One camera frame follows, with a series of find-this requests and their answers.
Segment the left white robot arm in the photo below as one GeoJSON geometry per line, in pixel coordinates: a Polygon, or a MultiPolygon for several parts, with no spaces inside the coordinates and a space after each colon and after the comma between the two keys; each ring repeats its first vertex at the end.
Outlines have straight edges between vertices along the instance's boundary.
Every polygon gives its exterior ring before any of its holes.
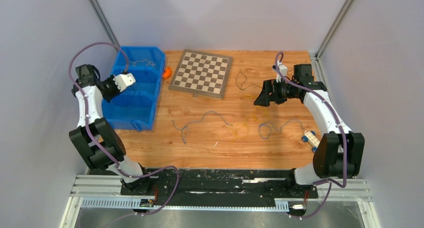
{"type": "Polygon", "coordinates": [[[121,177],[122,183],[139,194],[152,191],[153,181],[146,169],[131,160],[122,140],[104,118],[102,101],[111,101],[132,86],[136,79],[128,68],[118,75],[101,80],[98,69],[89,64],[76,67],[77,79],[72,93],[78,100],[79,120],[69,138],[90,169],[111,171],[121,177]]]}

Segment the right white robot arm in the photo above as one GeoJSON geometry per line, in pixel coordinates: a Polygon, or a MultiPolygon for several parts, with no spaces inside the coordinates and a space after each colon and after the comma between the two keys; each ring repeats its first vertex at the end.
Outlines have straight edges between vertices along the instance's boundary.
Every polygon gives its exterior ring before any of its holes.
{"type": "Polygon", "coordinates": [[[299,196],[306,185],[333,182],[334,178],[343,179],[337,183],[345,187],[347,179],[359,174],[365,146],[361,133],[353,132],[341,119],[332,105],[328,90],[321,81],[315,81],[310,64],[294,67],[294,75],[289,79],[287,67],[276,61],[273,70],[275,79],[263,83],[260,99],[256,105],[269,106],[271,102],[282,104],[288,99],[299,99],[312,114],[322,135],[312,163],[293,170],[293,178],[285,183],[291,196],[299,196]]]}

